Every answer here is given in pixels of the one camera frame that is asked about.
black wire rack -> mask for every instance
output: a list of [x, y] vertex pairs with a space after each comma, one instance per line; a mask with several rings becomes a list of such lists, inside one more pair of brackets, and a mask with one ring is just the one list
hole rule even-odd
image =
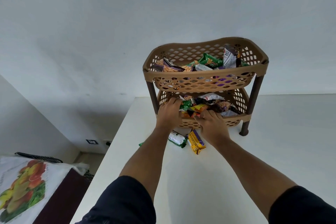
[[[15, 155], [25, 157], [25, 158], [39, 159], [39, 160], [47, 161], [49, 163], [63, 163], [63, 161], [61, 161], [58, 158], [54, 158], [54, 157], [39, 156], [39, 155], [33, 155], [33, 154], [28, 154], [28, 153], [23, 153], [23, 152], [16, 152]], [[86, 171], [86, 173], [83, 176], [86, 179], [88, 179], [90, 182], [94, 178], [94, 175], [90, 174], [89, 170]]]

fruit and vegetable picture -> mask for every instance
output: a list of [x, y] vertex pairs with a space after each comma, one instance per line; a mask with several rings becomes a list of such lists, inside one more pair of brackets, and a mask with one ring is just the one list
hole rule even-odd
[[9, 222], [44, 198], [45, 169], [46, 163], [31, 160], [18, 172], [10, 188], [0, 191], [0, 223]]

person's right arm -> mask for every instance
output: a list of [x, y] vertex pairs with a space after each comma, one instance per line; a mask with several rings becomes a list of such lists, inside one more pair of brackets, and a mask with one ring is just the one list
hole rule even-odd
[[[206, 110], [202, 112], [201, 118], [195, 117], [195, 119], [201, 125], [201, 135], [230, 164], [242, 186], [267, 220], [271, 218], [270, 210], [275, 213], [274, 216], [276, 215], [275, 218], [272, 218], [274, 219], [273, 223], [281, 223], [281, 220], [285, 221], [287, 218], [291, 219], [287, 223], [296, 223], [291, 217], [292, 215], [296, 214], [297, 221], [302, 221], [300, 215], [313, 214], [314, 211], [318, 211], [321, 216], [327, 217], [328, 221], [331, 216], [336, 223], [336, 209], [313, 193], [297, 186], [287, 176], [233, 142], [230, 139], [226, 123], [219, 114]], [[304, 205], [297, 206], [296, 202], [303, 202]]]

person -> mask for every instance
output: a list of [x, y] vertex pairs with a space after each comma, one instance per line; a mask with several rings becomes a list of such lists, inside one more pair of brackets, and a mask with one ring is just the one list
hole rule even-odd
[[[180, 99], [171, 98], [161, 105], [153, 133], [80, 224], [156, 222], [154, 196], [168, 135], [181, 123], [180, 104]], [[231, 165], [269, 223], [336, 223], [335, 208], [233, 142], [218, 114], [206, 110], [195, 119], [202, 137]]]

upper basket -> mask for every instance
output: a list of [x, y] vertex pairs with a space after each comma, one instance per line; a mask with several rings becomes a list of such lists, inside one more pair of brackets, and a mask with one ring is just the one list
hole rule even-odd
[[[194, 72], [157, 72], [151, 68], [163, 57], [178, 66], [199, 60], [203, 53], [222, 59], [224, 44], [231, 44], [238, 49], [241, 52], [241, 58], [249, 66]], [[267, 55], [254, 42], [241, 37], [224, 37], [202, 43], [161, 45], [149, 54], [142, 69], [145, 80], [154, 82], [162, 91], [217, 92], [246, 87], [254, 74], [265, 75], [267, 66]]]

